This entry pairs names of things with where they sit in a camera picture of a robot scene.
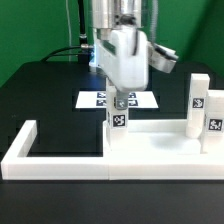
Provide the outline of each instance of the cable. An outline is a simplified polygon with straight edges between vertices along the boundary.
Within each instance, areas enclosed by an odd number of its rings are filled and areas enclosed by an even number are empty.
[[[79,56],[79,55],[91,55],[92,53],[91,52],[89,52],[89,53],[76,53],[76,54],[52,54],[52,55],[49,55],[49,57],[47,58],[47,60],[49,59],[49,58],[52,58],[52,57],[64,57],[64,56]]]
[[[72,46],[72,30],[71,30],[71,20],[70,20],[68,0],[66,0],[65,4],[66,4],[66,13],[67,13],[67,21],[68,21],[69,46]]]
[[[79,41],[81,45],[81,44],[87,44],[83,0],[78,0],[78,6],[79,6],[79,27],[80,27]]]
[[[52,51],[50,54],[48,54],[46,57],[44,57],[43,59],[41,59],[42,62],[46,62],[50,57],[53,57],[54,55],[56,55],[57,53],[63,52],[63,51],[69,51],[69,50],[73,50],[73,49],[81,49],[80,46],[71,46],[71,47],[64,47],[64,48],[60,48],[58,50]]]
[[[152,0],[152,18],[151,18],[151,26],[150,26],[150,36],[151,36],[151,42],[153,47],[155,47],[155,42],[156,42],[158,13],[159,13],[158,0]]]

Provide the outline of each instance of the white block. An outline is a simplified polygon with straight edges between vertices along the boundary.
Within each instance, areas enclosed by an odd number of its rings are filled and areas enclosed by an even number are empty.
[[[114,106],[116,97],[116,88],[111,85],[107,79],[106,97],[107,97],[107,141],[111,149],[120,148],[122,142],[125,141],[128,134],[128,109],[117,110]]]
[[[201,143],[203,153],[224,153],[224,91],[207,92]]]
[[[209,81],[207,74],[191,75],[186,127],[186,136],[189,138],[198,138],[202,132]]]

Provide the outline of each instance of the white l-shaped border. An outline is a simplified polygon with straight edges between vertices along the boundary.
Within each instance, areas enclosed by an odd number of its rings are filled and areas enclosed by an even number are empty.
[[[132,121],[139,126],[155,121]],[[160,120],[166,127],[169,120]],[[186,120],[172,120],[181,131]],[[36,121],[26,121],[1,162],[4,180],[155,180],[224,179],[224,157],[208,154],[152,154],[141,150],[129,156],[110,151],[105,139],[103,157],[27,157],[37,135]]]

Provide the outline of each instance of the green wall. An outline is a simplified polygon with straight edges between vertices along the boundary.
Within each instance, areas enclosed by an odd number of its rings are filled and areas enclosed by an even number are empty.
[[[88,1],[84,0],[86,11]],[[73,44],[76,45],[78,44],[77,1],[69,0],[69,2]],[[159,2],[158,43],[175,49],[180,55],[180,60],[194,59],[210,63],[211,57],[206,49],[213,49],[214,44],[211,44],[210,41],[207,42],[207,39],[215,40],[214,36],[204,37],[203,33],[201,35],[198,33],[201,27],[207,34],[215,29],[214,27],[221,25],[221,21],[215,21],[216,12],[213,9],[216,9],[217,5],[223,4],[222,0],[160,0]],[[213,22],[208,20],[210,16],[212,21],[214,20],[214,26],[211,25]],[[23,63],[40,60],[55,49],[68,46],[65,0],[1,0],[0,29],[1,86]],[[200,54],[202,48],[206,52],[203,57]],[[215,63],[215,60],[213,60],[212,66],[214,70],[224,70],[219,67],[218,63]]]
[[[187,59],[206,63],[224,76],[224,1],[213,1],[209,13],[198,28]]]

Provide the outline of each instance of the black cable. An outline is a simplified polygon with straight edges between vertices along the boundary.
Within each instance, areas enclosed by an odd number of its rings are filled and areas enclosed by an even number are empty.
[[[52,58],[52,57],[63,57],[63,56],[79,56],[79,55],[88,55],[88,56],[90,56],[91,55],[91,52],[89,52],[89,53],[76,53],[76,54],[52,54],[52,55],[49,55],[49,57],[47,58],[47,60],[49,59],[49,58]]]
[[[71,46],[71,47],[60,48],[58,50],[52,51],[46,57],[42,58],[41,61],[46,62],[50,57],[52,57],[53,55],[56,55],[57,53],[60,53],[60,52],[63,52],[63,51],[69,51],[69,50],[73,50],[73,49],[81,49],[81,47],[80,46]]]
[[[133,48],[133,53],[132,56],[135,56],[137,54],[138,50],[138,27],[136,23],[136,18],[132,14],[124,14],[120,18],[120,23],[122,25],[131,25],[135,27],[135,40],[134,40],[134,48]]]
[[[78,0],[78,5],[79,5],[79,27],[80,27],[79,42],[81,45],[81,44],[87,44],[83,0]]]

